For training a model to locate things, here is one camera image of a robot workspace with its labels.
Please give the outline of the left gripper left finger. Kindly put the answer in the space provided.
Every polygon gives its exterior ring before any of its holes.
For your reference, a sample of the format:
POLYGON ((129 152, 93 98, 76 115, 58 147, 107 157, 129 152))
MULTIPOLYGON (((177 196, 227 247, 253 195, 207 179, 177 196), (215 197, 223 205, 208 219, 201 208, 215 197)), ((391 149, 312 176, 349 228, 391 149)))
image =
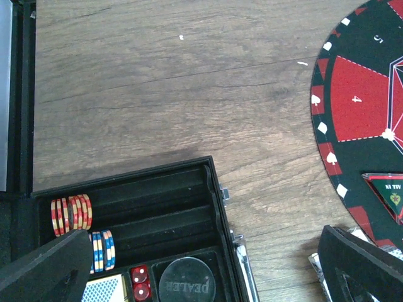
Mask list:
POLYGON ((93 261, 88 233, 74 230, 1 269, 1 301, 80 301, 93 261))

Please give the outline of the blue cream chip row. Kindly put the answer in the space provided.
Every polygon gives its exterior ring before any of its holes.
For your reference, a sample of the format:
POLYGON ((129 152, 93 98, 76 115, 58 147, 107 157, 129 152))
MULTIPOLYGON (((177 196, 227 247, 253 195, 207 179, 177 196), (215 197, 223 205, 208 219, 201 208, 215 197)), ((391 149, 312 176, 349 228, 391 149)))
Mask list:
POLYGON ((116 251, 111 231, 103 230, 90 232, 88 237, 93 248, 90 274, 114 269, 116 264, 116 251))

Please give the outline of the card deck in case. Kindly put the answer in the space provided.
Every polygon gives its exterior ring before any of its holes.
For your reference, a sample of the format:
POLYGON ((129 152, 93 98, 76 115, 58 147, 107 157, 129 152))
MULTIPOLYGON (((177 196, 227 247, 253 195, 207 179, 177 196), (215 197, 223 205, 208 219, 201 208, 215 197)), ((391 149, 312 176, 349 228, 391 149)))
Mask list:
POLYGON ((123 276, 116 274, 88 281, 82 294, 82 302, 120 302, 126 300, 123 276))

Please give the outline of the red cream chip row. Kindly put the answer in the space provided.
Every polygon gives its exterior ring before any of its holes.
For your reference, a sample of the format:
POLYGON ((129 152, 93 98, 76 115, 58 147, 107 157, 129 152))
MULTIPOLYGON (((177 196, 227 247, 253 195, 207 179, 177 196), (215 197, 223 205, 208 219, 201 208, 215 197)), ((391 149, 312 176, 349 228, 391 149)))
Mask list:
POLYGON ((52 228, 59 237, 72 230, 90 230, 93 222, 93 209, 87 194, 51 200, 52 228))

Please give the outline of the red dice pair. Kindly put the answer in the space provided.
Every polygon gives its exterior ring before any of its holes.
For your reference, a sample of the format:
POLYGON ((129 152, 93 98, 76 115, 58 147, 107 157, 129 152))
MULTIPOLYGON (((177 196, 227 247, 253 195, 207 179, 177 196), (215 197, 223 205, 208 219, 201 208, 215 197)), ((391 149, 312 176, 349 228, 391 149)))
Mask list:
POLYGON ((146 265, 131 268, 133 296, 135 301, 150 301, 152 290, 150 288, 150 277, 146 265))

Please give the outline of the triangular all in marker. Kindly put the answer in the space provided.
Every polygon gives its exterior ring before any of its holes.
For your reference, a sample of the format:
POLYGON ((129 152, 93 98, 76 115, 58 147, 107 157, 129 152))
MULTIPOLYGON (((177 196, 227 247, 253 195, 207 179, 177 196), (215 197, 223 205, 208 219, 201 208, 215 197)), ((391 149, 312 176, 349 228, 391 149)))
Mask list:
POLYGON ((398 225, 402 225, 402 173, 361 175, 398 225))

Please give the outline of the black poker set case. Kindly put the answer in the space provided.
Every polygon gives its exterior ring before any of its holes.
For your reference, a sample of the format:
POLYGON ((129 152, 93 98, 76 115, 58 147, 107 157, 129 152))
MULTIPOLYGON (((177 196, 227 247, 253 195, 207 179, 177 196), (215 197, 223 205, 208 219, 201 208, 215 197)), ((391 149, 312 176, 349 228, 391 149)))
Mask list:
POLYGON ((218 182, 211 157, 32 190, 28 196, 2 192, 1 201, 9 202, 12 211, 11 263, 58 238, 51 200, 78 194, 87 194, 93 209, 91 229, 84 231, 110 230, 116 251, 115 268, 89 273, 88 281, 121 274, 125 301, 135 301, 130 270, 146 265, 150 301, 159 301, 165 268, 176 259, 195 257, 213 272, 214 301, 259 299, 245 245, 227 221, 228 192, 218 182))

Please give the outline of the black round dealer button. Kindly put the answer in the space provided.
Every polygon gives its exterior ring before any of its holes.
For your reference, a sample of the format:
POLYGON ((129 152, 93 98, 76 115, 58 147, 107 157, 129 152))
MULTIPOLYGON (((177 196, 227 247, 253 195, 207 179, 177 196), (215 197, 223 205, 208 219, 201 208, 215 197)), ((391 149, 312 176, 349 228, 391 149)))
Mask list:
POLYGON ((159 280, 159 301, 214 301, 217 283, 212 270, 195 257, 172 261, 159 280))

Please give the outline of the round red black poker mat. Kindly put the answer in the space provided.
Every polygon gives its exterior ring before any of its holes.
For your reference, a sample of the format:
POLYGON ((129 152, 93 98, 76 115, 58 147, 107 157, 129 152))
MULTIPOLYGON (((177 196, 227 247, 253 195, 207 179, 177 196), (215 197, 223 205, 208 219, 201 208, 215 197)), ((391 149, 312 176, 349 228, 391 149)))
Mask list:
POLYGON ((315 139, 339 198, 378 246, 402 247, 402 225, 362 178, 402 173, 402 2, 368 1, 333 29, 310 88, 315 139))

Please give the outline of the black frame post left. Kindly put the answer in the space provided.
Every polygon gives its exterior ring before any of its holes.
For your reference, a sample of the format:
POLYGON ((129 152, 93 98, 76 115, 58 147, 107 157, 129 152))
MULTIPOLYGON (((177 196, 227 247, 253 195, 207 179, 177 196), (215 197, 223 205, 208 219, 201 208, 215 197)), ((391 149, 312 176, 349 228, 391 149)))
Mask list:
POLYGON ((11 9, 6 192, 33 189, 36 1, 4 1, 11 9))

